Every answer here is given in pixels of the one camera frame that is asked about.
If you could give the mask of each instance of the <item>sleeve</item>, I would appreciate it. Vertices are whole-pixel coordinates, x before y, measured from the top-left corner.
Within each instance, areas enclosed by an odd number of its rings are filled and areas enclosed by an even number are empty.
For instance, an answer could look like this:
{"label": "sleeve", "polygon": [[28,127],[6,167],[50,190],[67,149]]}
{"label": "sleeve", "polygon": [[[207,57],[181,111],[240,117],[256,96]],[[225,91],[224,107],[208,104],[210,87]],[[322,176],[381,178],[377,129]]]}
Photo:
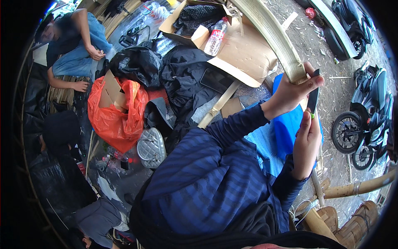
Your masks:
{"label": "sleeve", "polygon": [[263,102],[218,120],[208,125],[205,131],[211,134],[222,148],[229,147],[258,127],[269,124],[269,120],[264,117],[261,103]]}
{"label": "sleeve", "polygon": [[293,201],[296,199],[303,185],[307,182],[310,177],[300,181],[295,179],[290,173],[294,168],[293,155],[289,154],[286,156],[286,162],[282,168],[281,173],[276,178],[272,189],[275,195],[281,202],[282,210],[289,210]]}

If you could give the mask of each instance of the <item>bag handle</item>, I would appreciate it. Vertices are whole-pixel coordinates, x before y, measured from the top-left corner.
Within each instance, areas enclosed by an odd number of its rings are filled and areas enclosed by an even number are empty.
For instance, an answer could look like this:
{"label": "bag handle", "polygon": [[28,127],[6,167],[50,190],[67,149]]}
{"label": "bag handle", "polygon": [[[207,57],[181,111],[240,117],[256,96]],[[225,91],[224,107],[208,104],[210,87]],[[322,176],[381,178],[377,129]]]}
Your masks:
{"label": "bag handle", "polygon": [[155,142],[154,141],[154,136],[152,135],[152,138],[140,138],[137,142],[137,154],[138,156],[141,158],[141,160],[143,161],[158,161],[158,155],[155,154],[153,158],[144,158],[141,154],[140,154],[140,144],[143,141],[150,141],[150,142]]}

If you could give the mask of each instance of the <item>bottle label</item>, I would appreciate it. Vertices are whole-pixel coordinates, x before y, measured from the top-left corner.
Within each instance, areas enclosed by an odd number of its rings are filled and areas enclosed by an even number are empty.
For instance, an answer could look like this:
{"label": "bottle label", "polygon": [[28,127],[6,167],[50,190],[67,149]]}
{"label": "bottle label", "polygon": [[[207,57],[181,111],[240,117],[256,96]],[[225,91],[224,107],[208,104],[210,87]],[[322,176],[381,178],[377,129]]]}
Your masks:
{"label": "bottle label", "polygon": [[213,36],[217,36],[218,38],[224,38],[224,32],[222,32],[221,30],[219,30],[219,29],[213,29],[213,32],[211,32],[211,35]]}

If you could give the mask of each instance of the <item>blue striped shirt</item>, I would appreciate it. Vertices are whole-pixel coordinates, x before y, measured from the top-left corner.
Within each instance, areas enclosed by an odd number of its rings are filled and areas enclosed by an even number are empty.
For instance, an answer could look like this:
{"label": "blue striped shirt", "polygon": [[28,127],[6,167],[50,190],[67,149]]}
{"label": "blue striped shirt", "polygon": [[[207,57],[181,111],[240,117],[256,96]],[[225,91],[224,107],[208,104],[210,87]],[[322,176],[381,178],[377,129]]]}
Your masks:
{"label": "blue striped shirt", "polygon": [[214,233],[250,204],[268,201],[280,232],[288,231],[288,210],[308,178],[291,176],[291,155],[277,178],[260,170],[256,145],[243,136],[267,123],[258,104],[193,128],[153,174],[142,198],[145,215],[176,233]]}

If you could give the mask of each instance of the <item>smartphone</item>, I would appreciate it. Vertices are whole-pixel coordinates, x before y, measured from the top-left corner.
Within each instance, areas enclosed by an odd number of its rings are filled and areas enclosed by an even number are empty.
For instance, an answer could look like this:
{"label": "smartphone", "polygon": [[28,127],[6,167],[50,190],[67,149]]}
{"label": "smartphone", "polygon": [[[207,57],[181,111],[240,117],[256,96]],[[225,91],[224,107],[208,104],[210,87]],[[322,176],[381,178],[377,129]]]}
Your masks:
{"label": "smartphone", "polygon": [[225,93],[233,81],[234,77],[230,76],[226,72],[211,68],[207,68],[200,79],[200,83],[202,85],[207,86],[221,94]]}

